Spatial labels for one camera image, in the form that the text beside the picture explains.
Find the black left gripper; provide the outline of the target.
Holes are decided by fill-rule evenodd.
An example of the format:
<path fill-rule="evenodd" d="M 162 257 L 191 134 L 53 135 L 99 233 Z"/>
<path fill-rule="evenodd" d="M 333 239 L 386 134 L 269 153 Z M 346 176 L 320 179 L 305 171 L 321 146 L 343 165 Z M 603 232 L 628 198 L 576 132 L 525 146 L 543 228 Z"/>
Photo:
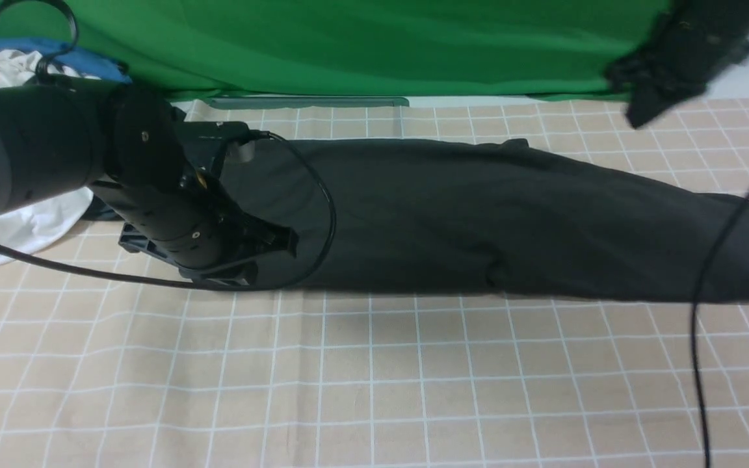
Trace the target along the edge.
<path fill-rule="evenodd" d="M 105 134 L 103 175 L 91 189 L 124 221 L 119 243 L 128 252 L 162 260 L 202 287 L 251 287 L 261 255 L 297 257 L 293 229 L 243 211 L 216 175 L 187 157 L 256 141 L 246 124 L 134 121 Z"/>

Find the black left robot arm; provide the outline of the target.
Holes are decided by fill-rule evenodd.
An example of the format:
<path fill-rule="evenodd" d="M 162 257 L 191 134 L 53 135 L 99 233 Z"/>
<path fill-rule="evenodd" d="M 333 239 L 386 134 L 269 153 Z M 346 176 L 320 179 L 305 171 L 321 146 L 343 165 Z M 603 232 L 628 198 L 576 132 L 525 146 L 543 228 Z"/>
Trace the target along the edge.
<path fill-rule="evenodd" d="M 87 187 L 125 224 L 120 246 L 199 283 L 252 285 L 260 257 L 295 257 L 288 226 L 244 211 L 197 157 L 252 146 L 241 122 L 184 122 L 154 92 L 64 78 L 0 88 L 0 215 Z"/>

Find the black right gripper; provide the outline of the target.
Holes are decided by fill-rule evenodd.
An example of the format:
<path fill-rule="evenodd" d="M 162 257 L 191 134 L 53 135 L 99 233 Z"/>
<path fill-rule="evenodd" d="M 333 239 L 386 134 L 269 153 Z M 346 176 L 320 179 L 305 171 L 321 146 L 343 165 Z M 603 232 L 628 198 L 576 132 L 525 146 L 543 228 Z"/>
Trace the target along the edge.
<path fill-rule="evenodd" d="M 605 68 L 633 129 L 697 98 L 749 56 L 749 1 L 672 1 L 644 41 Z"/>

